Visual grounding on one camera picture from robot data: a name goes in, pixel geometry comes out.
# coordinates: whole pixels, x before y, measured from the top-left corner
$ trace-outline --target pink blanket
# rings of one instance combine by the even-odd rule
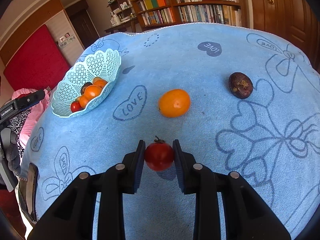
[[[16,99],[18,96],[22,94],[28,94],[36,92],[36,89],[27,89],[27,88],[21,88],[15,92],[13,92],[12,100]],[[19,141],[23,148],[26,148],[27,142],[30,138],[31,132],[38,122],[40,116],[43,114],[43,112],[47,109],[50,99],[49,99],[49,93],[46,89],[44,89],[45,97],[43,100],[39,102],[39,104],[31,107],[31,112],[28,114],[28,117],[22,127],[22,130],[19,135]]]

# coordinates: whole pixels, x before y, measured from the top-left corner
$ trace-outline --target blue towel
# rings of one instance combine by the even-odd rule
[[[39,168],[38,218],[80,172],[104,172],[140,139],[148,145],[157,135],[178,139],[215,172],[240,172],[293,239],[301,232],[320,202],[320,77],[300,49],[270,33],[194,23],[115,33],[79,61],[107,48],[122,57],[108,97],[76,118],[56,117],[48,108],[28,141],[21,176],[27,178],[30,162]],[[233,72],[252,80],[249,98],[230,93]],[[158,99],[176,88],[189,93],[191,107],[165,118]],[[124,195],[126,237],[192,239],[194,210],[195,196],[181,193],[174,166],[154,172],[145,165],[138,192]],[[221,199],[220,213],[225,238]]]

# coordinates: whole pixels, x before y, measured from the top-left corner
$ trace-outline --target cherry tomato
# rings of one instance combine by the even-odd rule
[[[78,101],[76,101],[71,104],[70,109],[71,109],[71,112],[74,113],[74,112],[82,110],[82,107],[81,107],[80,103]]]
[[[150,169],[164,171],[172,165],[174,152],[169,144],[157,137],[157,140],[146,148],[144,159]]]

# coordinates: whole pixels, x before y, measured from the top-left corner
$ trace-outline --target red headboard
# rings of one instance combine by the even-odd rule
[[[53,89],[70,66],[46,25],[37,29],[14,54],[4,76],[16,91],[21,88]]]

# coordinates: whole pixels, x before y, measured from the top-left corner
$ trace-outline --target tangerine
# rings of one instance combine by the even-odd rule
[[[107,81],[105,81],[104,79],[98,79],[93,83],[95,86],[104,88],[106,84],[108,84]]]
[[[86,98],[84,95],[80,96],[79,98],[79,103],[81,105],[82,108],[85,108],[86,105],[89,103],[88,98]]]
[[[95,77],[93,80],[92,80],[92,83],[95,83],[97,80],[99,79],[102,79],[101,77]]]
[[[98,87],[96,85],[91,85],[85,89],[84,96],[90,101],[91,99],[100,95],[101,91],[102,91],[101,87]]]
[[[159,101],[159,110],[165,117],[173,118],[185,114],[191,105],[190,96],[185,90],[174,89],[164,93]]]

